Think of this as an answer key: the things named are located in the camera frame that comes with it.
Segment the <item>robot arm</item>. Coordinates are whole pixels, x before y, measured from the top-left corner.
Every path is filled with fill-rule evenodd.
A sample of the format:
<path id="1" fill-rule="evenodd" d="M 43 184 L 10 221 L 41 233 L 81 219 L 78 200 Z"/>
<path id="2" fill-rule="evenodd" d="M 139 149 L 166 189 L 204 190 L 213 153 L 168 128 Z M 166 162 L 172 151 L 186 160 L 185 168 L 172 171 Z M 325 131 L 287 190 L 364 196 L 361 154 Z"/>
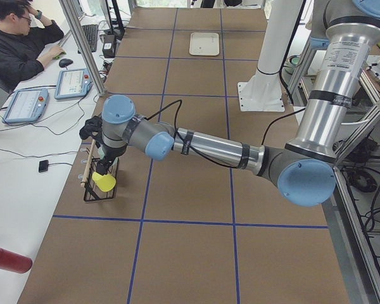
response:
<path id="1" fill-rule="evenodd" d="M 109 97 L 103 106 L 98 143 L 101 159 L 92 180 L 102 191 L 116 184 L 108 173 L 115 159 L 133 146 L 161 161 L 170 151 L 200 155 L 225 166 L 249 170 L 271 181 L 300 206 L 315 206 L 334 191 L 333 144 L 352 128 L 344 123 L 371 47 L 380 41 L 380 1 L 317 1 L 312 33 L 329 44 L 308 97 L 296 137 L 282 149 L 254 147 L 138 115 L 131 99 Z"/>

